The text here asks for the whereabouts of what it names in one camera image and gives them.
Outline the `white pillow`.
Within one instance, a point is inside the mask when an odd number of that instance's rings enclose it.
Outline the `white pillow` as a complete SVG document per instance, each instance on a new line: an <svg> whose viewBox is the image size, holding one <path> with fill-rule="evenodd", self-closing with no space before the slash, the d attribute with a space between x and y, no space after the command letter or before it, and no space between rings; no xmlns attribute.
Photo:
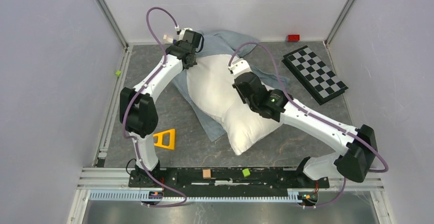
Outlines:
<svg viewBox="0 0 434 224"><path fill-rule="evenodd" d="M227 64L230 55L210 55L197 59L186 71L188 94L193 103L222 126L236 155L278 129L281 124L250 110L232 87L234 77Z"/></svg>

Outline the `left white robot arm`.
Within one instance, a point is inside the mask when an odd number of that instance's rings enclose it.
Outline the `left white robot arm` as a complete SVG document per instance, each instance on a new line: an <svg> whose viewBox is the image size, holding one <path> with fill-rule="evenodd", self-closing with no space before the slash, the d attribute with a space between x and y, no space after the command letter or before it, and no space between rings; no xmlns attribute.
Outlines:
<svg viewBox="0 0 434 224"><path fill-rule="evenodd" d="M163 49L156 67L133 88L120 93L119 117L123 136L133 142L135 172L149 187L161 180L159 159L154 149L154 131L159 117L156 100L167 85L183 70L197 64L196 54L203 49L204 36L190 28L183 29L179 39Z"/></svg>

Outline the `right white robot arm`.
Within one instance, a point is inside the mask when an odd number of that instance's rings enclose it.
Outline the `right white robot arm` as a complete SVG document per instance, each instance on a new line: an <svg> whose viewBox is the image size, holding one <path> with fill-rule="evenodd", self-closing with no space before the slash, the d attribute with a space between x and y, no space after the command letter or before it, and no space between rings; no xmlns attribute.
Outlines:
<svg viewBox="0 0 434 224"><path fill-rule="evenodd" d="M305 107L297 99L287 98L282 90L268 90L253 72L235 77L232 86L252 112L298 128L334 150L327 155L302 160L295 174L300 186L309 187L316 180L329 176L341 176L356 183L365 180L377 151L371 127L357 128L339 123Z"/></svg>

